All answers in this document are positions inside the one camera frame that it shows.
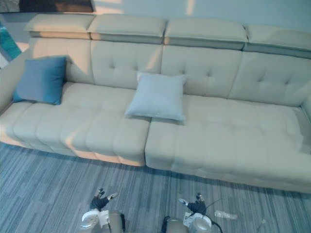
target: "sofa armrest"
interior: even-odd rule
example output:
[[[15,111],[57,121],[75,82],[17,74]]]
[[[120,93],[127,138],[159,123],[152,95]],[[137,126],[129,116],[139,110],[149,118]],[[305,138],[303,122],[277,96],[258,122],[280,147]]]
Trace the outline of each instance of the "sofa armrest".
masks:
[[[302,108],[305,110],[307,117],[311,123],[311,95],[304,101]]]
[[[28,53],[28,50],[24,51],[0,71],[0,114],[12,102],[15,87],[24,72]]]

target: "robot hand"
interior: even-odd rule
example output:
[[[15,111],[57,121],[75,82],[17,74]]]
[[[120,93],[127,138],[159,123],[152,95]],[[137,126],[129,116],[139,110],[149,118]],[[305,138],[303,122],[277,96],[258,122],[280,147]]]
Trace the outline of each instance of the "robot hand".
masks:
[[[182,199],[182,198],[180,198],[180,199],[178,199],[181,203],[183,203],[184,205],[188,205],[189,204],[189,202],[188,201],[186,201],[185,199]]]
[[[101,211],[101,209],[104,208],[111,199],[115,198],[118,195],[118,193],[114,193],[109,195],[108,197],[101,198],[104,193],[105,192],[103,191],[103,188],[96,191],[90,205],[90,210],[97,209]]]
[[[195,202],[188,202],[182,198],[180,198],[179,201],[183,203],[185,206],[187,206],[188,209],[190,209],[193,213],[200,213],[203,215],[206,214],[206,205],[201,193],[198,193],[196,195]]]

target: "blue pillow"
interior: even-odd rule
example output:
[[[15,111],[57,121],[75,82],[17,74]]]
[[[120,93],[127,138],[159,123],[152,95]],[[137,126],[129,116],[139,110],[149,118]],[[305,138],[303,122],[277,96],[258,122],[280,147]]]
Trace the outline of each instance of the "blue pillow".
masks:
[[[60,104],[66,72],[66,57],[49,57],[25,61],[13,102],[35,100]]]
[[[138,73],[138,86],[126,116],[158,117],[184,121],[185,75]]]

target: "sofa cushion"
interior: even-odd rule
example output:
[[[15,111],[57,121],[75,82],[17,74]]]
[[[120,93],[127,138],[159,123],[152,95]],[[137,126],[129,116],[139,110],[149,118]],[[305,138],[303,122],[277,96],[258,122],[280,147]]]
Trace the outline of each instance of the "sofa cushion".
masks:
[[[103,14],[95,17],[88,32],[93,40],[161,44],[165,23],[156,17]]]
[[[129,89],[66,83],[61,105],[27,101],[12,104],[0,116],[1,141],[142,166],[150,118],[124,117],[134,93]]]
[[[227,98],[241,55],[234,50],[164,46],[161,74],[188,75],[186,94]]]
[[[92,41],[91,51],[96,85],[136,89],[137,71],[160,73],[161,45]]]
[[[183,92],[185,75],[138,73],[139,84],[126,116],[185,120]]]
[[[243,52],[230,99],[298,107],[311,93],[311,60]]]
[[[152,119],[147,166],[311,192],[311,124],[301,108],[191,95],[184,103],[184,124]]]
[[[311,58],[311,33],[268,25],[245,25],[249,42],[245,51]]]
[[[307,116],[309,117],[309,121],[311,123],[311,94],[303,103],[303,109],[305,110]]]
[[[176,18],[165,30],[166,45],[241,50],[247,41],[240,23],[210,18]]]
[[[33,37],[90,39],[87,32],[94,16],[77,14],[38,14],[24,30]]]
[[[13,101],[35,100],[60,104],[66,70],[66,57],[48,57],[25,61]]]
[[[66,81],[94,84],[90,46],[90,40],[31,38],[29,57],[66,56]]]

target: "cable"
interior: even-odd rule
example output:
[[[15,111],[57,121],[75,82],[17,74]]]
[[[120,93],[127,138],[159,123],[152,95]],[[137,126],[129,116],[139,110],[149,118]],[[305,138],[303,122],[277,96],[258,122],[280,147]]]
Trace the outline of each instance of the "cable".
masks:
[[[212,204],[214,204],[215,202],[218,202],[218,201],[221,200],[221,199],[222,199],[222,198],[219,198],[218,200],[216,200],[216,201],[212,202],[211,204],[209,204],[209,205],[205,208],[204,212],[206,213],[206,210],[207,210],[208,207],[210,207]]]
[[[212,220],[211,220],[211,222],[212,222],[212,225],[216,225],[219,228],[220,232],[223,233],[222,228],[219,226],[219,224],[217,222],[214,222]]]

